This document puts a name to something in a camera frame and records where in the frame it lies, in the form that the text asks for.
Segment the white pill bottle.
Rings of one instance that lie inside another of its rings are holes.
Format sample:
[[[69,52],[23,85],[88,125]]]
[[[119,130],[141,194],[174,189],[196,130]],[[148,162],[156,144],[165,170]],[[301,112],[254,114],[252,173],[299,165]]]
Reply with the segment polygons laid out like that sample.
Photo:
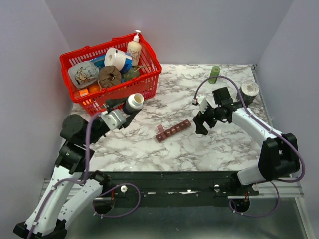
[[[131,94],[123,104],[122,110],[127,115],[131,115],[134,112],[141,110],[144,103],[144,96],[140,93]]]

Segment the red weekly pill organizer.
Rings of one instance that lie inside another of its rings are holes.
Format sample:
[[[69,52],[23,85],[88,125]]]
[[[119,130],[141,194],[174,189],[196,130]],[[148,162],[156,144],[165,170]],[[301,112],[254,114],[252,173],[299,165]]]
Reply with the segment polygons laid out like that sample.
[[[184,120],[168,129],[164,129],[164,127],[160,124],[157,126],[158,134],[155,136],[157,142],[161,143],[166,139],[173,137],[174,135],[188,129],[191,127],[191,122],[189,120]]]

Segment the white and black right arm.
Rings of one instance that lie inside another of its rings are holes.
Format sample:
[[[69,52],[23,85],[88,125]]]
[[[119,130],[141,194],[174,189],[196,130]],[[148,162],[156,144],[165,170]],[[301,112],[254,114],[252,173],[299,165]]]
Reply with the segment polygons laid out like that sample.
[[[208,134],[205,124],[213,128],[219,121],[233,123],[244,130],[261,148],[256,165],[232,174],[229,189],[233,194],[241,195],[248,185],[277,180],[299,171],[297,139],[293,134],[283,134],[272,129],[249,111],[243,102],[233,101],[226,87],[212,93],[217,104],[215,108],[203,95],[192,100],[193,105],[199,106],[199,112],[193,118],[196,134]]]

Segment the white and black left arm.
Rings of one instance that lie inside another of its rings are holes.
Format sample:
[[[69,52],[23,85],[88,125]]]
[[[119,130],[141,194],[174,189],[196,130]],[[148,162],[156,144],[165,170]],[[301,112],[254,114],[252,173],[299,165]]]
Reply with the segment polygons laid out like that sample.
[[[15,225],[13,232],[23,239],[63,239],[68,228],[94,198],[110,193],[108,175],[89,173],[94,154],[90,145],[106,133],[127,128],[143,107],[140,93],[106,100],[106,109],[89,121],[77,114],[65,118],[60,135],[65,139],[53,173],[40,202],[30,215]]]

